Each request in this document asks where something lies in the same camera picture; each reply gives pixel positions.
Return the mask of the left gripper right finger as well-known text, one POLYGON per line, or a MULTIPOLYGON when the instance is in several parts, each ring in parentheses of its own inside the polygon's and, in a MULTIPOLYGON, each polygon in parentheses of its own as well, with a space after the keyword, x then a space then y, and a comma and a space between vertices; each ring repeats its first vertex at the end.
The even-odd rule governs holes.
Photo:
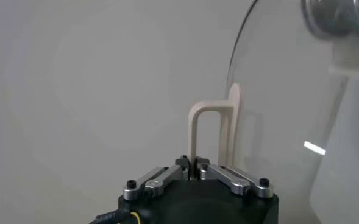
POLYGON ((194 162, 200 180, 218 180, 232 193, 244 196, 249 191, 258 198, 269 199, 274 196, 273 186, 268 178, 253 176, 234 166, 218 166, 209 159, 196 157, 194 162))

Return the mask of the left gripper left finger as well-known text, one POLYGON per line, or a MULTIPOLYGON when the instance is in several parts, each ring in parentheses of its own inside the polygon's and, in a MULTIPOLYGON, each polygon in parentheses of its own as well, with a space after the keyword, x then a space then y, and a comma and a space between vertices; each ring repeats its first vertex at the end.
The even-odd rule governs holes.
POLYGON ((188 180, 189 171, 190 161, 186 155, 182 155, 171 167, 155 167, 142 177, 129 180, 123 188, 123 197, 125 200, 135 201, 145 192, 149 192, 152 197, 158 197, 174 180, 188 180))

